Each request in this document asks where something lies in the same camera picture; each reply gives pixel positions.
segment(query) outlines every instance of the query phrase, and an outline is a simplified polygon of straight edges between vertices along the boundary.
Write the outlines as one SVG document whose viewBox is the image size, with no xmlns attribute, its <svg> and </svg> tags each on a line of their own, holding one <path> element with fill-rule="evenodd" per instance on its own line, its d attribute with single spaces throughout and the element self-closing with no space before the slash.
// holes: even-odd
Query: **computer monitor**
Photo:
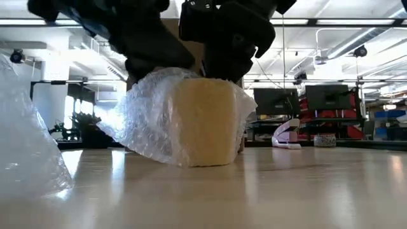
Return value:
<svg viewBox="0 0 407 229">
<path fill-rule="evenodd" d="M 300 114 L 297 89 L 255 88 L 254 100 L 258 105 L 257 115 Z"/>
<path fill-rule="evenodd" d="M 347 85 L 305 86 L 308 110 L 351 109 Z"/>
</svg>

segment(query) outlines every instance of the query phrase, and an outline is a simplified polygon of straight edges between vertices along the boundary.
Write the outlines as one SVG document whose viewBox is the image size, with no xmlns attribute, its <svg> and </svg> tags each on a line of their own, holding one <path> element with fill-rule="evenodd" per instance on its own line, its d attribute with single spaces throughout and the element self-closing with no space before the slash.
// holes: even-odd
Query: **clear plastic wrap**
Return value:
<svg viewBox="0 0 407 229">
<path fill-rule="evenodd" d="M 72 185 L 61 153 L 28 96 L 26 81 L 0 54 L 0 200 L 38 198 Z"/>
<path fill-rule="evenodd" d="M 179 68 L 146 76 L 98 126 L 135 152 L 182 167 L 234 161 L 255 101 L 233 83 Z"/>
</svg>

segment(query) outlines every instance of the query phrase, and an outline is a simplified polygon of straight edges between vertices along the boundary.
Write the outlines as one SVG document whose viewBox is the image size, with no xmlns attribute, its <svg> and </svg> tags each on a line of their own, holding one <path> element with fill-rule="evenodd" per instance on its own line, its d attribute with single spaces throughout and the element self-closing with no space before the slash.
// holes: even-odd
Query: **table surface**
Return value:
<svg viewBox="0 0 407 229">
<path fill-rule="evenodd" d="M 63 152 L 76 187 L 0 205 L 0 228 L 407 228 L 407 154 L 247 148 L 180 169 L 117 150 Z"/>
</svg>

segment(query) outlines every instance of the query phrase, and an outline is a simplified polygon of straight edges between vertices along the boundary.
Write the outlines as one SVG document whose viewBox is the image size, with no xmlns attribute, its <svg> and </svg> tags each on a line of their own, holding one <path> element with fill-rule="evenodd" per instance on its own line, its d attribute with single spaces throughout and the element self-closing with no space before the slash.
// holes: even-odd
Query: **bubble wrap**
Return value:
<svg viewBox="0 0 407 229">
<path fill-rule="evenodd" d="M 28 96 L 27 82 L 0 55 L 0 200 L 38 198 L 72 185 L 60 151 Z"/>
<path fill-rule="evenodd" d="M 240 147 L 245 120 L 256 108 L 256 103 L 233 83 L 202 79 L 189 70 L 168 68 L 147 75 L 119 101 L 118 105 L 110 112 L 110 119 L 98 123 L 99 128 L 115 141 L 153 160 L 181 167 L 210 165 L 210 162 L 205 165 L 197 165 L 193 160 L 190 160 L 191 149 L 179 144 L 179 133 L 184 131 L 184 127 L 181 123 L 174 123 L 176 119 L 172 118 L 174 107 L 170 95 L 181 82 L 188 80 L 206 81 L 204 83 L 207 88 L 204 89 L 204 92 L 208 90 L 209 95 L 211 90 L 213 90 L 214 95 L 219 93 L 219 90 L 216 92 L 216 85 L 230 84 L 227 85 L 231 88 L 228 91 L 231 95 L 228 94 L 228 97 L 232 99 L 228 101 L 233 103 L 231 113 L 235 119 L 233 126 L 229 129 L 233 132 L 230 134 L 233 139 L 230 139 L 229 142 L 232 142 L 233 146 L 227 152 L 222 153 L 229 155 L 228 163 L 232 162 Z M 191 108 L 192 112 L 199 112 L 200 105 L 197 106 L 197 108 Z M 205 134 L 200 133 L 199 128 L 189 128 L 188 131 L 199 138 L 206 138 Z"/>
</svg>

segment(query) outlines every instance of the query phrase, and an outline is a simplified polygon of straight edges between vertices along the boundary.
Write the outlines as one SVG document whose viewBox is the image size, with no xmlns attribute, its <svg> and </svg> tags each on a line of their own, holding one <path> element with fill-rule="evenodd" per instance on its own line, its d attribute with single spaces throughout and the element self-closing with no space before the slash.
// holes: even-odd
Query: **ceiling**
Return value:
<svg viewBox="0 0 407 229">
<path fill-rule="evenodd" d="M 0 0 L 0 18 L 35 18 L 27 12 L 26 2 L 26 0 Z M 182 2 L 183 0 L 171 0 L 170 7 L 162 13 L 162 18 L 177 18 Z M 399 0 L 298 0 L 284 16 L 285 18 L 386 18 L 401 8 Z M 280 18 L 281 15 L 275 13 L 273 17 Z M 368 41 L 367 57 L 356 60 L 345 55 L 327 61 L 323 66 L 314 65 L 317 50 L 316 34 L 319 28 L 290 27 L 275 30 L 277 37 L 273 45 L 260 59 L 253 59 L 253 68 L 245 76 L 245 80 L 281 80 L 284 75 L 287 76 L 286 79 L 293 79 L 298 71 L 307 72 L 308 79 L 356 79 L 358 74 L 368 78 L 406 78 L 407 62 L 403 64 L 405 61 L 403 50 L 407 50 L 407 44 L 403 43 L 404 40 L 407 41 L 406 30 L 389 29 Z M 321 52 L 329 51 L 366 30 L 358 28 L 320 30 L 318 49 Z M 83 37 L 84 32 L 81 29 L 0 27 L 0 41 L 41 41 L 48 45 L 45 51 L 28 51 L 32 56 L 59 52 L 64 49 L 62 44 L 66 39 L 72 36 Z M 124 59 L 108 47 L 100 49 L 101 58 L 96 57 L 90 50 L 74 50 L 74 52 L 78 58 L 72 60 L 72 78 L 81 76 L 115 78 L 116 76 L 112 76 L 106 70 L 108 66 L 115 66 L 124 72 Z M 367 91 L 374 93 L 385 85 L 385 83 L 374 83 L 365 86 L 371 89 Z M 251 82 L 246 83 L 245 86 L 247 88 L 277 87 L 273 82 Z M 106 91 L 113 88 L 109 85 L 99 87 Z"/>
</svg>

